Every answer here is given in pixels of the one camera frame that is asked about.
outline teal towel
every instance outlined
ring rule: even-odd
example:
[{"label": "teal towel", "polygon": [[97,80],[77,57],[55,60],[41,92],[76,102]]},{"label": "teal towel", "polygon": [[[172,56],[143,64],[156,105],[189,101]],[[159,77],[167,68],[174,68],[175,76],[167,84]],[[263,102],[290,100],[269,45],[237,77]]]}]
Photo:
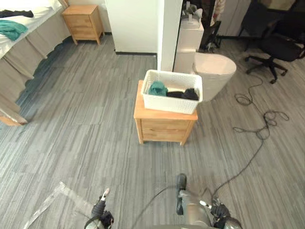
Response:
[{"label": "teal towel", "polygon": [[155,81],[152,83],[148,90],[148,94],[166,96],[168,89],[164,86],[161,81]]},{"label": "teal towel", "polygon": [[7,36],[10,40],[17,40],[21,33],[28,30],[24,25],[9,21],[9,20],[0,20],[0,34]]}]

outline black cable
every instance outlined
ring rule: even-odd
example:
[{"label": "black cable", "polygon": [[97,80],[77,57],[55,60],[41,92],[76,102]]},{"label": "black cable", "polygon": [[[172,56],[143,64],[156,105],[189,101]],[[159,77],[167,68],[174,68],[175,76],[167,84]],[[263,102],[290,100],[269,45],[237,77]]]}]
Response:
[{"label": "black cable", "polygon": [[223,182],[212,194],[212,199],[214,198],[214,196],[216,195],[217,191],[223,187],[224,185],[230,183],[232,180],[236,179],[239,175],[241,175],[251,164],[251,162],[253,161],[253,159],[257,156],[257,154],[260,152],[261,148],[264,145],[264,142],[266,139],[268,139],[270,137],[270,127],[271,126],[277,126],[277,122],[275,120],[275,118],[277,116],[280,116],[282,119],[284,119],[285,121],[289,121],[289,116],[284,113],[284,112],[280,112],[280,111],[274,111],[274,110],[269,110],[267,112],[265,112],[264,114],[258,109],[257,105],[253,102],[253,96],[251,94],[251,88],[260,86],[263,84],[263,80],[258,77],[258,76],[252,76],[254,78],[257,78],[260,80],[259,84],[255,84],[251,87],[248,88],[248,94],[235,94],[234,97],[236,99],[236,101],[243,106],[249,106],[251,104],[253,104],[255,106],[255,108],[259,111],[259,113],[262,115],[263,120],[264,120],[264,126],[262,128],[256,129],[256,130],[247,130],[247,129],[243,129],[240,127],[233,127],[233,130],[239,133],[255,133],[255,136],[261,140],[261,144],[258,147],[257,151],[254,153],[254,155],[251,157],[251,159],[249,160],[249,162],[246,164],[245,167],[243,167],[236,175],[234,175],[233,177],[231,177],[230,179],[226,180],[225,182]]},{"label": "black cable", "polygon": [[160,195],[161,193],[163,193],[164,191],[170,189],[170,188],[176,188],[175,185],[171,185],[171,186],[167,186],[165,188],[163,188],[160,192],[158,192],[156,195],[153,196],[153,198],[151,198],[151,200],[148,202],[148,204],[146,204],[146,206],[142,209],[142,211],[140,212],[140,214],[137,216],[136,220],[134,221],[134,223],[132,224],[132,226],[130,227],[131,229],[133,229],[135,227],[135,225],[137,225],[139,219],[141,218],[141,216],[144,214],[144,212],[147,210],[147,208],[150,206],[150,204],[154,201],[154,199],[156,199],[156,197],[158,195]]}]

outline clothes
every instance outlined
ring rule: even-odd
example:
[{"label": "clothes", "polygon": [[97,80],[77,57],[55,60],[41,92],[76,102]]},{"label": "clothes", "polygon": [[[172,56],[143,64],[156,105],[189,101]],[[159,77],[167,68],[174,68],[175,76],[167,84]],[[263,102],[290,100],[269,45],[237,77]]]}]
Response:
[{"label": "clothes", "polygon": [[24,25],[8,20],[0,20],[0,34],[7,36],[10,40],[17,40],[21,33],[28,30]]},{"label": "clothes", "polygon": [[161,81],[154,81],[148,90],[148,94],[166,96],[168,89]]},{"label": "clothes", "polygon": [[166,94],[167,97],[174,97],[174,98],[179,98],[179,99],[181,99],[182,95],[183,95],[183,92],[168,92]]},{"label": "clothes", "polygon": [[194,88],[186,89],[181,98],[182,99],[199,100],[198,95],[196,94]]},{"label": "clothes", "polygon": [[190,99],[190,100],[199,100],[198,95],[195,92],[194,88],[186,89],[185,92],[168,92],[166,94],[167,97],[174,97],[180,99]]},{"label": "clothes", "polygon": [[10,11],[10,10],[3,10],[0,11],[0,18],[8,18],[8,17],[13,17],[13,16],[24,16],[28,18],[34,17],[34,14],[32,11]]}]

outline wooden cabinet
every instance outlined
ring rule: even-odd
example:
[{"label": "wooden cabinet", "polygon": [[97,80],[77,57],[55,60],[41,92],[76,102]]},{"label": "wooden cabinet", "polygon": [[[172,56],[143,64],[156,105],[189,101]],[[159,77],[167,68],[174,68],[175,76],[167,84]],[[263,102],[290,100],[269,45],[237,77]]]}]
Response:
[{"label": "wooden cabinet", "polygon": [[96,40],[101,44],[104,29],[98,5],[69,6],[62,15],[75,44],[77,40]]},{"label": "wooden cabinet", "polygon": [[140,144],[144,141],[166,141],[180,142],[183,146],[198,119],[197,111],[180,114],[146,109],[141,95],[142,83],[143,80],[140,80],[133,116]]}]

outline white basket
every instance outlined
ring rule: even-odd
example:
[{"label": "white basket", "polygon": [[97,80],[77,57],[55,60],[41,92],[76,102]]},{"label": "white basket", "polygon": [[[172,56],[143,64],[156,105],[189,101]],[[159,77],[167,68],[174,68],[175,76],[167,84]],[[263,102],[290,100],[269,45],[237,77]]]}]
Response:
[{"label": "white basket", "polygon": [[[154,81],[161,81],[169,91],[194,88],[199,101],[148,94]],[[144,106],[148,109],[192,114],[203,100],[202,79],[198,75],[148,70],[141,89]]]}]

